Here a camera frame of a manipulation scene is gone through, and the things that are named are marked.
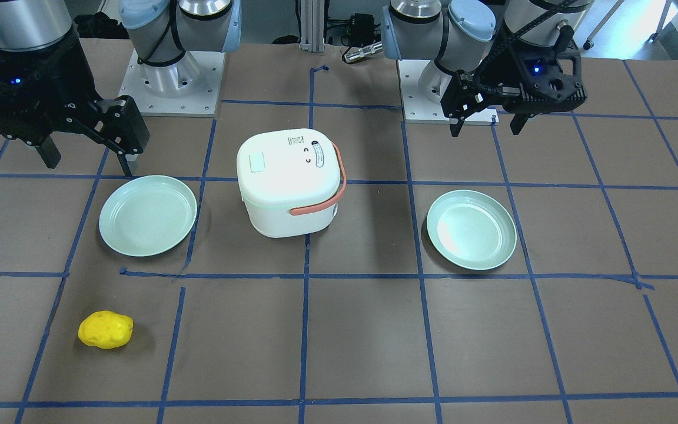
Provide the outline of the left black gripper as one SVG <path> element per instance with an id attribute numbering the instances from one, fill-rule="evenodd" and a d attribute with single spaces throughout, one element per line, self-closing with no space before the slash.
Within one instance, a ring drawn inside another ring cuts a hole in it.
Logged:
<path id="1" fill-rule="evenodd" d="M 581 79 L 580 51 L 572 35 L 560 35 L 552 45 L 533 45 L 516 38 L 503 48 L 506 35 L 497 36 L 495 46 L 478 68 L 479 83 L 500 88 L 497 104 L 514 114 L 511 133 L 520 134 L 531 114 L 570 112 L 587 99 Z M 440 105 L 450 121 L 452 137 L 458 137 L 466 121 L 490 106 L 489 98 L 473 85 L 463 70 L 451 76 Z"/>

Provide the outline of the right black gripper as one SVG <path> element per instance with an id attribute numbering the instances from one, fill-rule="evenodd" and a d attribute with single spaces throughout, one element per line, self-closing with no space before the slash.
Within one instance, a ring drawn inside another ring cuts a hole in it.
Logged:
<path id="1" fill-rule="evenodd" d="M 134 176 L 150 138 L 133 97 L 99 96 L 73 28 L 43 48 L 0 50 L 0 134 L 32 143 L 45 166 L 55 169 L 62 155 L 49 137 L 53 132 L 82 134 L 109 148 L 127 177 Z"/>

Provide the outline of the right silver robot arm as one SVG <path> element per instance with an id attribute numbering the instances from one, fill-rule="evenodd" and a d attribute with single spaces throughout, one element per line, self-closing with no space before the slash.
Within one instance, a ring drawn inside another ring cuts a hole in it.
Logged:
<path id="1" fill-rule="evenodd" d="M 121 1 L 119 13 L 137 56 L 130 64 L 158 99 L 209 94 L 194 53 L 240 46 L 240 1 Z M 98 93 L 65 2 L 0 1 L 0 137 L 22 140 L 53 169 L 54 132 L 104 145 L 127 177 L 150 138 L 135 98 Z"/>

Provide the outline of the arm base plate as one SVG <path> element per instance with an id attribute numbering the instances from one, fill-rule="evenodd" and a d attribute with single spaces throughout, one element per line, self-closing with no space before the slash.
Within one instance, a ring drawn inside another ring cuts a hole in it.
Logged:
<path id="1" fill-rule="evenodd" d="M 213 117 L 224 76 L 222 52 L 192 51 L 177 64 L 139 64 L 132 52 L 118 95 L 129 95 L 143 116 Z"/>
<path id="2" fill-rule="evenodd" d="M 431 60 L 397 61 L 404 121 L 418 124 L 449 124 L 441 98 L 450 75 L 441 72 Z"/>

